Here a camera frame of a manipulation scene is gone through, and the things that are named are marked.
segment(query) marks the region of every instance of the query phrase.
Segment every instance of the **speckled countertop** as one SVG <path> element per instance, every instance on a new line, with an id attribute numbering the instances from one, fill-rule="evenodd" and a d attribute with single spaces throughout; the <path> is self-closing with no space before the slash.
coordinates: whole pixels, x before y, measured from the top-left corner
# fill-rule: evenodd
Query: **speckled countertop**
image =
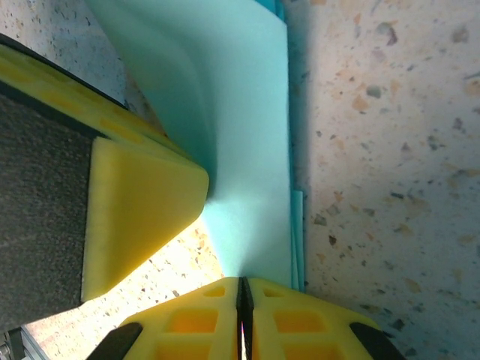
<path id="1" fill-rule="evenodd" d="M 480 1 L 286 0 L 307 292 L 407 357 L 480 359 Z M 4 32 L 152 119 L 80 0 L 0 1 Z M 111 293 L 28 328 L 84 359 L 126 316 L 221 276 L 194 224 Z"/>

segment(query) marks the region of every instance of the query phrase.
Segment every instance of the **yellow plastic part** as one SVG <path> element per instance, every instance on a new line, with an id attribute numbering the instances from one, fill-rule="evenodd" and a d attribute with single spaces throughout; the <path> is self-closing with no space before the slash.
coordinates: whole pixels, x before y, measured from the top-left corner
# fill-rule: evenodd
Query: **yellow plastic part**
<path id="1" fill-rule="evenodd" d="M 253 296 L 253 360 L 372 360 L 350 330 L 365 316 L 266 280 L 248 279 Z"/>
<path id="2" fill-rule="evenodd" d="M 112 289 L 203 209 L 209 178 L 194 163 L 97 138 L 92 146 L 82 300 Z"/>
<path id="3" fill-rule="evenodd" d="M 124 360 L 236 360 L 238 283 L 225 277 L 126 319 L 143 330 Z"/>
<path id="4" fill-rule="evenodd" d="M 0 45 L 0 81 L 110 139 L 133 143 L 153 155 L 177 155 L 177 159 L 187 161 L 188 156 L 183 150 L 138 116 L 50 66 L 5 45 Z"/>

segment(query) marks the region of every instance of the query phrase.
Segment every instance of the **paper sheet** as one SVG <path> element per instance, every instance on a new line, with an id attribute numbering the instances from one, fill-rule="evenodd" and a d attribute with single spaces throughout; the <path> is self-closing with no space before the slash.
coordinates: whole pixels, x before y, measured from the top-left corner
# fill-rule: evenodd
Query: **paper sheet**
<path id="1" fill-rule="evenodd" d="M 287 28 L 253 0 L 88 0 L 169 137 L 211 177 L 226 276 L 291 286 Z"/>

